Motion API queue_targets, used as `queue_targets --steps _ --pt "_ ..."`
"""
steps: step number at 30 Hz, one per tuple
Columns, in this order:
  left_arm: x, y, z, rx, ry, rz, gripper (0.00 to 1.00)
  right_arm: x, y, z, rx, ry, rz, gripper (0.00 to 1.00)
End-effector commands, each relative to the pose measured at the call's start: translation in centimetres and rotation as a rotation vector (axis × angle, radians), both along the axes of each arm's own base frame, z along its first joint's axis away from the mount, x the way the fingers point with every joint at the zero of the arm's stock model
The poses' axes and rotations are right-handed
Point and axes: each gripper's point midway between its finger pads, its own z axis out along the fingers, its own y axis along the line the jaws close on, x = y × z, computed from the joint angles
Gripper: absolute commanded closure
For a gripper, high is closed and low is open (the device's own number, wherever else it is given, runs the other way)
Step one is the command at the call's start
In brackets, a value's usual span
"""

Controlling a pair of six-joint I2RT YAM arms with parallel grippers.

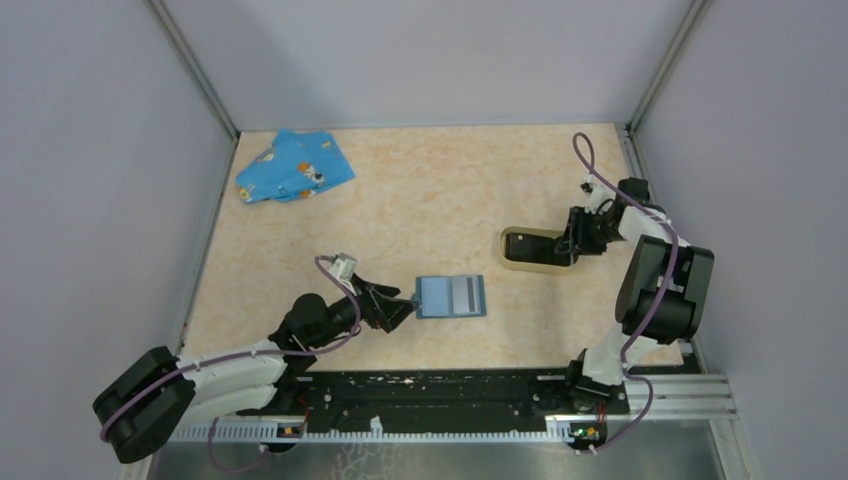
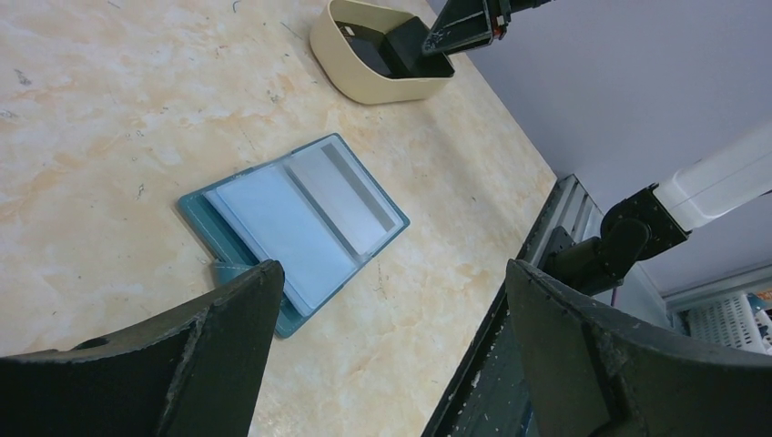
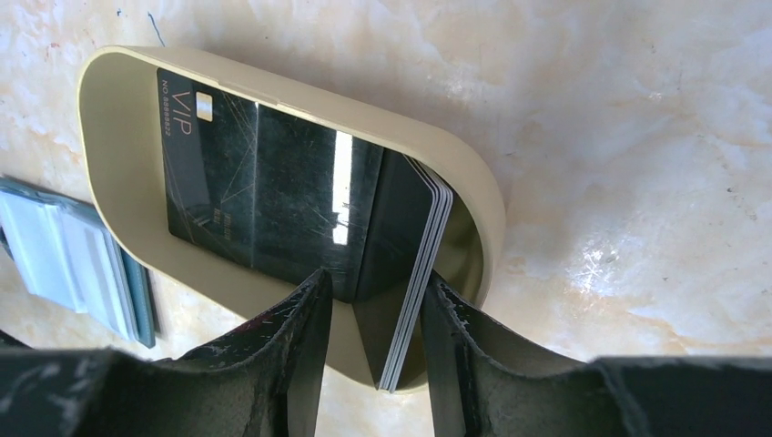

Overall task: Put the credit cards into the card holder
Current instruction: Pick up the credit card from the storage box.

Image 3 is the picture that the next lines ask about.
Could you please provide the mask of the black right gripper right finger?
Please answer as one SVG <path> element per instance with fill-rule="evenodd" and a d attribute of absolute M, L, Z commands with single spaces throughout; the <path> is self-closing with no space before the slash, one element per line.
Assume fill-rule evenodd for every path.
<path fill-rule="evenodd" d="M 771 361 L 601 357 L 536 344 L 433 274 L 422 336 L 438 436 L 768 436 Z"/>

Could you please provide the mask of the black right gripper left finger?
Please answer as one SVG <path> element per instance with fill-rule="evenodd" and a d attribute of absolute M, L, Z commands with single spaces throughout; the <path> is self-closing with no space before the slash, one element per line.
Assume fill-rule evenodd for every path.
<path fill-rule="evenodd" d="M 4 436 L 311 436 L 332 280 L 318 269 L 275 306 L 177 359 L 36 350 L 1 338 Z"/>

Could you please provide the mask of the black card stack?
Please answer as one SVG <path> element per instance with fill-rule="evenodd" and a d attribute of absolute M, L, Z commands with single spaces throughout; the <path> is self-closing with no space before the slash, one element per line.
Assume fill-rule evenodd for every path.
<path fill-rule="evenodd" d="M 398 389 L 453 201 L 452 188 L 435 171 L 385 152 L 353 303 L 378 390 Z"/>

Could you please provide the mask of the blue card holder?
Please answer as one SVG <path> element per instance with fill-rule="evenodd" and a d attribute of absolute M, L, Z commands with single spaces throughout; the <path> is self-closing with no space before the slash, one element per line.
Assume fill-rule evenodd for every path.
<path fill-rule="evenodd" d="M 155 347 L 147 269 L 121 248 L 94 206 L 3 177 L 1 245 L 30 294 Z"/>

